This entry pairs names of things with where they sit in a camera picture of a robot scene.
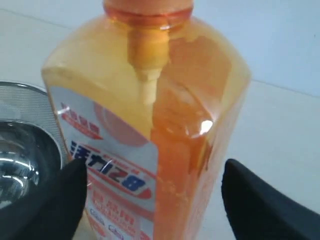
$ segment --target black object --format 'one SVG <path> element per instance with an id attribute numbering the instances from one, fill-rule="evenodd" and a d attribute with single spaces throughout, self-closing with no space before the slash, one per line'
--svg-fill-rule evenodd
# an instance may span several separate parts
<path id="1" fill-rule="evenodd" d="M 0 240 L 71 240 L 86 197 L 86 165 L 74 160 L 57 176 L 0 209 Z"/>
<path id="2" fill-rule="evenodd" d="M 320 240 L 320 215 L 275 190 L 237 160 L 226 162 L 221 190 L 237 240 Z"/>

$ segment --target stainless steel bowl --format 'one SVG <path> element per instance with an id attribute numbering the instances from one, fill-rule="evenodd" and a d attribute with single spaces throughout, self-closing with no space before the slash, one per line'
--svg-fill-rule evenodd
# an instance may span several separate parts
<path id="1" fill-rule="evenodd" d="M 66 161 L 46 93 L 0 82 L 0 209 L 54 176 Z"/>

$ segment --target white label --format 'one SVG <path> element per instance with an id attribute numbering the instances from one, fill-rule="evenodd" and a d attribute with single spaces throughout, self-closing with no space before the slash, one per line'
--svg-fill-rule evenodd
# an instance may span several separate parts
<path id="1" fill-rule="evenodd" d="M 50 92 L 68 151 L 88 168 L 86 209 L 98 240 L 151 240 L 157 147 L 89 98 Z"/>

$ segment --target orange plastic bottle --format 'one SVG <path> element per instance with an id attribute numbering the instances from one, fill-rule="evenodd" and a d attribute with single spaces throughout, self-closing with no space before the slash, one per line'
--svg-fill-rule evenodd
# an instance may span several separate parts
<path id="1" fill-rule="evenodd" d="M 105 0 L 42 69 L 98 239 L 193 240 L 250 71 L 192 0 Z"/>

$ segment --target white table surface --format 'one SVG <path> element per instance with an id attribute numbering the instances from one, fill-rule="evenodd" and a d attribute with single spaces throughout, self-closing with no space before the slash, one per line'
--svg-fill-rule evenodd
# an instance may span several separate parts
<path id="1" fill-rule="evenodd" d="M 43 87 L 41 65 L 70 31 L 0 10 L 0 81 Z M 290 198 L 320 213 L 319 125 L 319 98 L 253 81 L 225 159 L 240 160 Z M 221 178 L 199 240 L 234 239 L 220 187 Z"/>

